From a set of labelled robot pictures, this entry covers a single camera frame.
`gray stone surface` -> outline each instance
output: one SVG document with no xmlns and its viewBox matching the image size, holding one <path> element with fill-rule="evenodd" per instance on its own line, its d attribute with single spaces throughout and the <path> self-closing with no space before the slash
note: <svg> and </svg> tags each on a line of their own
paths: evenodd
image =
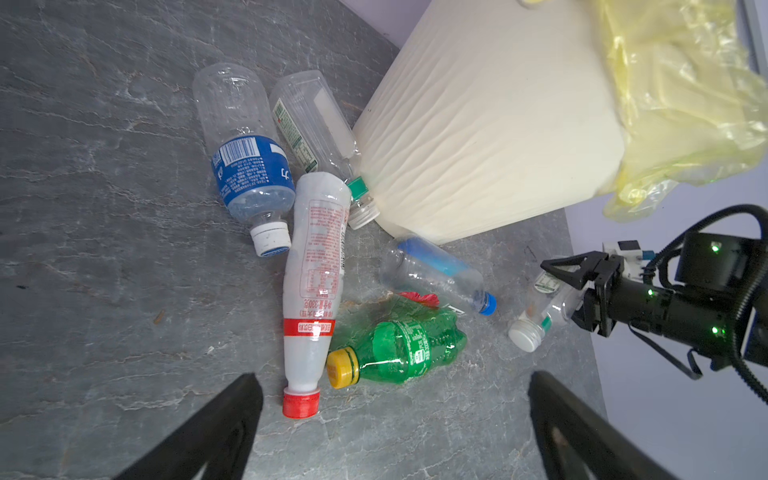
<svg viewBox="0 0 768 480">
<path fill-rule="evenodd" d="M 604 411 L 588 334 L 532 355 L 505 338 L 536 264 L 570 249 L 561 211 L 446 247 L 498 313 L 405 386 L 333 391 L 285 419 L 286 257 L 260 260 L 217 198 L 190 85 L 235 61 L 267 88 L 323 71 L 353 122 L 396 49 L 335 0 L 0 5 L 0 476 L 118 473 L 242 372 L 266 394 L 248 478 L 544 478 L 531 372 Z M 345 308 L 379 300 L 371 225 L 347 238 Z"/>
</svg>

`yellow plastic bag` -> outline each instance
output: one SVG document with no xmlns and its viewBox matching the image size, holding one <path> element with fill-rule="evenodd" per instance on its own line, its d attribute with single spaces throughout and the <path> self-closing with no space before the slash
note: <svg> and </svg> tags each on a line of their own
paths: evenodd
<svg viewBox="0 0 768 480">
<path fill-rule="evenodd" d="M 594 2 L 626 129 L 606 217 L 645 217 L 679 182 L 758 165 L 768 89 L 737 38 L 734 0 Z"/>
</svg>

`plastic bottle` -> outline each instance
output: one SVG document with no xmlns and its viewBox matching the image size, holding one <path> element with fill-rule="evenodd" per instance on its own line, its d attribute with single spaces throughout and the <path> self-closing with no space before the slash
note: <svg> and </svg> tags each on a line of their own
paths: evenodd
<svg viewBox="0 0 768 480">
<path fill-rule="evenodd" d="M 355 136 L 333 98 L 323 74 L 301 71 L 277 81 L 270 107 L 280 131 L 305 172 L 328 172 L 352 191 L 349 226 L 353 230 L 379 216 L 366 182 L 350 161 L 358 155 Z"/>
<path fill-rule="evenodd" d="M 331 335 L 344 287 L 344 233 L 349 188 L 326 172 L 303 175 L 296 185 L 293 248 L 283 280 L 283 342 L 288 386 L 283 414 L 315 415 Z"/>
<path fill-rule="evenodd" d="M 496 298 L 485 291 L 480 272 L 435 244 L 411 233 L 384 250 L 379 281 L 391 291 L 429 306 L 445 306 L 462 315 L 492 315 Z"/>
<path fill-rule="evenodd" d="M 581 299 L 580 290 L 541 272 L 528 288 L 528 306 L 509 326 L 509 338 L 525 352 L 533 352 L 553 323 L 564 325 L 571 319 Z"/>
<path fill-rule="evenodd" d="M 455 312 L 417 307 L 393 309 L 365 336 L 331 352 L 326 363 L 331 386 L 342 389 L 361 378 L 403 383 L 453 362 L 467 344 Z"/>
<path fill-rule="evenodd" d="M 296 193 L 261 81 L 245 67 L 217 63 L 192 84 L 221 200 L 246 225 L 259 257 L 290 248 L 288 213 Z"/>
</svg>

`green plastic bottle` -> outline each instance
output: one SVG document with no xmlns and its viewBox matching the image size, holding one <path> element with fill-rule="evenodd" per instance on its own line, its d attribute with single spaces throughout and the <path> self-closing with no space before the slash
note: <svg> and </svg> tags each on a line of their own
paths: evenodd
<svg viewBox="0 0 768 480">
<path fill-rule="evenodd" d="M 456 328 L 456 314 L 408 303 L 411 306 L 393 309 L 362 338 L 328 355 L 326 369 L 334 389 L 361 378 L 403 383 L 456 359 L 467 344 L 467 336 Z"/>
</svg>

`blue bottle cap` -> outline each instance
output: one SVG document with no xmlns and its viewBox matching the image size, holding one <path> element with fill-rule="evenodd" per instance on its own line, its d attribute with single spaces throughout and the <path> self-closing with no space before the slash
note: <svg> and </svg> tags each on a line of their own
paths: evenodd
<svg viewBox="0 0 768 480">
<path fill-rule="evenodd" d="M 485 295 L 488 296 L 488 301 L 485 302 L 485 308 L 480 312 L 480 315 L 493 315 L 493 312 L 496 311 L 496 297 L 490 293 L 486 293 Z"/>
</svg>

